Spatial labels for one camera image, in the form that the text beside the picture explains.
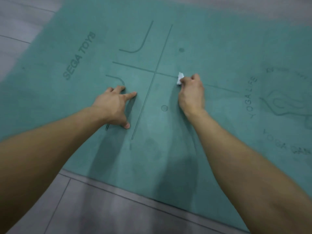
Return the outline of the person's right hand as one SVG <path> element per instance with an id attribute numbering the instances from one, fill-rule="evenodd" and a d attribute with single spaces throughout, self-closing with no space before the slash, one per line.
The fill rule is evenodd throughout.
<path id="1" fill-rule="evenodd" d="M 180 90 L 178 103 L 187 118 L 205 111 L 204 88 Z"/>

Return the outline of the person's left hand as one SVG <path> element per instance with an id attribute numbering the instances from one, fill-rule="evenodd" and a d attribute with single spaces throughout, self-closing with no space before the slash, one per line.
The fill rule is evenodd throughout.
<path id="1" fill-rule="evenodd" d="M 91 108 L 99 114 L 104 124 L 118 125 L 118 114 L 125 113 L 126 103 L 136 95 L 137 92 L 116 94 L 114 88 L 109 87 L 95 99 Z"/>

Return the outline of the green yoga mat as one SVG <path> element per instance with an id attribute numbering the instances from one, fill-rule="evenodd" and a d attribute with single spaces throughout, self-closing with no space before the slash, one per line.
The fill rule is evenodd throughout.
<path id="1" fill-rule="evenodd" d="M 0 140 L 124 85 L 130 129 L 101 127 L 64 169 L 248 231 L 178 106 L 179 72 L 312 197 L 312 27 L 168 0 L 66 0 L 0 82 Z"/>

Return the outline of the person's right forearm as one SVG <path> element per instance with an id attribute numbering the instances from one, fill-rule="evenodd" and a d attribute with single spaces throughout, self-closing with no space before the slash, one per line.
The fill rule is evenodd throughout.
<path id="1" fill-rule="evenodd" d="M 203 110 L 186 113 L 213 175 L 251 234 L 312 234 L 312 199 Z"/>

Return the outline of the person's left forearm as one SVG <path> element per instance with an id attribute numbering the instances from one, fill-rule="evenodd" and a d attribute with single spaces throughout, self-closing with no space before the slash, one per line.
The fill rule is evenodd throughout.
<path id="1" fill-rule="evenodd" d="M 0 234 L 32 208 L 108 115 L 107 110 L 91 106 L 0 142 Z"/>

